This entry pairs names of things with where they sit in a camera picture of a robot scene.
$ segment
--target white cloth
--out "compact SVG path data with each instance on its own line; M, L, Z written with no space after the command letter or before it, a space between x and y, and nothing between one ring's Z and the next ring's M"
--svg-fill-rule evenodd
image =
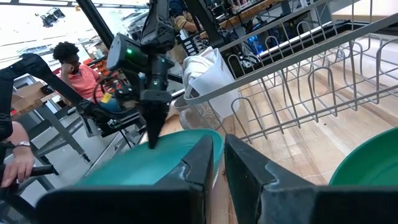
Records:
M187 57L182 65L182 83L187 90L188 85L196 78L207 72L216 62L216 55L212 47L208 47L199 55Z
M199 55L187 57L184 60L182 68L184 89L187 90L191 86L200 96L204 96L234 82L234 78L228 66L226 66L220 51L212 47L208 47ZM233 114L233 110L231 109L232 104L234 110L238 110L239 101L234 102L238 97L238 90L235 89L216 96L209 100L209 102L211 107L222 118L226 118Z

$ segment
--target black pole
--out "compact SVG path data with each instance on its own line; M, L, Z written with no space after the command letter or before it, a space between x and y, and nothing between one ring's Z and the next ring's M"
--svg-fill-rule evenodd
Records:
M110 49L114 35L108 25L106 25L97 8L95 8L94 3L91 0L76 0L76 2L81 7L81 10L86 14L86 17L91 25L93 25L95 31L97 31L97 34L104 42L104 45Z

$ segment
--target wire rack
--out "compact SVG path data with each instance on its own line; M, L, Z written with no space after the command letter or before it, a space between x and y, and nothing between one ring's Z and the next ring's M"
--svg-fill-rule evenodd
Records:
M378 105L385 97L398 105L398 59L391 50L398 49L398 39L371 34L398 21L398 14L373 21L371 1L366 26L351 21L322 22L325 12L333 18L331 2L317 1L221 48L235 82L196 97L188 87L185 101L212 129L230 133L230 124L238 124L234 134L249 143L267 139L271 133L284 134L287 128L301 128L310 121L319 122L323 116L337 117L343 110L357 111L364 103ZM313 23L318 25L302 21L294 27L297 36L289 37L291 30L284 24L303 13L315 15L318 20ZM286 41L279 43L280 36L269 35L275 28ZM259 34L266 36L265 51L252 50L250 61L242 52L236 53L236 47L242 49ZM234 90L239 97L231 104L233 115L229 118L216 116L218 122L214 122L199 109L198 105L208 103L216 114L212 99ZM237 102L239 109L234 110Z

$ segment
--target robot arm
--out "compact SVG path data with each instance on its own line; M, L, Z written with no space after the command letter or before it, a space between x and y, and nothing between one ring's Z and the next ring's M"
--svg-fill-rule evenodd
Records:
M0 70L0 140L12 134L11 100L14 79L26 73L33 75L54 87L67 100L87 112L91 102L84 100L67 84L52 73L47 63L36 54L25 54L22 60Z
M140 42L118 34L108 54L107 68L121 69L131 84L130 88L125 88L129 92L122 93L121 90L118 94L124 96L123 100L139 102L151 149L155 148L172 101L172 95L167 91L167 76L174 63L165 54L174 47L174 43L169 1L150 0ZM144 82L138 78L140 72L146 75Z

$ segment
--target teal plate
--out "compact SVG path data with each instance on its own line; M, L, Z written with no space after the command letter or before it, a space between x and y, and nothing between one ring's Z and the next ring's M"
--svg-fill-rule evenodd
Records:
M398 128L366 141L338 166L329 185L398 185Z
M149 149L147 142L137 145L93 171L77 186L153 185L167 175L204 135L213 138L216 175L224 149L223 138L210 129L194 129L160 137L155 149Z

